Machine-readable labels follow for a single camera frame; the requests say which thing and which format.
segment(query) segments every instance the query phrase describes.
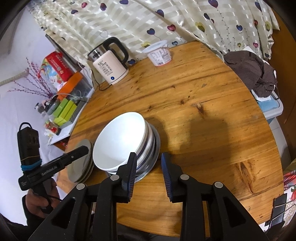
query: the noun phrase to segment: person's hand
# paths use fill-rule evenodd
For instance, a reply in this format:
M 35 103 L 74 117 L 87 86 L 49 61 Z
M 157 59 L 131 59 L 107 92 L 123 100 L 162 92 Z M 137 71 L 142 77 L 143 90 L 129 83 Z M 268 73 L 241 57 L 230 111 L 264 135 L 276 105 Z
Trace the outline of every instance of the person's hand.
M 52 181 L 52 190 L 49 193 L 49 195 L 59 198 L 59 193 L 57 191 L 57 184 L 53 179 L 51 179 L 51 181 Z M 60 201 L 55 198 L 50 198 L 50 199 L 52 202 L 51 206 L 53 208 L 56 208 L 57 205 L 60 203 Z M 41 211 L 41 208 L 46 208 L 48 206 L 48 201 L 44 197 L 34 194 L 32 189 L 29 189 L 28 194 L 26 195 L 26 206 L 30 213 L 41 218 L 46 217 L 45 214 Z

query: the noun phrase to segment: orange box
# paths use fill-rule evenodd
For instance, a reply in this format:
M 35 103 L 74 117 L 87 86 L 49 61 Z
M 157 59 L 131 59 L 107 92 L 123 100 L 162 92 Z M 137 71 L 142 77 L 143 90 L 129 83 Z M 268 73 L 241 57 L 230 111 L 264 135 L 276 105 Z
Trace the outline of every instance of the orange box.
M 76 72 L 73 74 L 72 77 L 66 82 L 66 84 L 58 91 L 58 99 L 63 100 L 71 91 L 75 88 L 75 86 L 79 83 L 80 80 L 82 80 L 83 75 L 80 72 Z

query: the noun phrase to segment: kettle lid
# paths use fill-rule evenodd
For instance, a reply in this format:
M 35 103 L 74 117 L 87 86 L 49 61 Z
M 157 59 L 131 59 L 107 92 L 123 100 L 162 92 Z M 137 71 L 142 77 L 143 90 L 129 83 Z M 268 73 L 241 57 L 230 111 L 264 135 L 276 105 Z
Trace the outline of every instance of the kettle lid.
M 88 60 L 95 62 L 99 57 L 101 57 L 108 50 L 104 48 L 102 44 L 96 46 L 90 53 L 87 55 Z

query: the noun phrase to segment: heart pattern curtain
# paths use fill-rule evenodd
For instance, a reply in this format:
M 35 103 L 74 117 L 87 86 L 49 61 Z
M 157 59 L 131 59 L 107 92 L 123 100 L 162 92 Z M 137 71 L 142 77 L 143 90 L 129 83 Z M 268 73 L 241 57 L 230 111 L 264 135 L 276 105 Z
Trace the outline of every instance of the heart pattern curtain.
M 169 47 L 198 40 L 219 57 L 249 46 L 271 57 L 279 25 L 263 0 L 32 0 L 29 11 L 43 30 L 79 62 L 109 37 L 129 50 L 130 65 L 142 50 L 167 40 Z

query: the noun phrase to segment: blue towel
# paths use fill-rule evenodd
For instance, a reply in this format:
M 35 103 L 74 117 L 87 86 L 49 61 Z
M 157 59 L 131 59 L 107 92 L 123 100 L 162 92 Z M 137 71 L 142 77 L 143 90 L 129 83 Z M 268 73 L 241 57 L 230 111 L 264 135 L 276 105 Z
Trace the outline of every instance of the blue towel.
M 279 103 L 271 96 L 271 100 L 257 101 L 262 112 L 270 111 L 279 108 Z

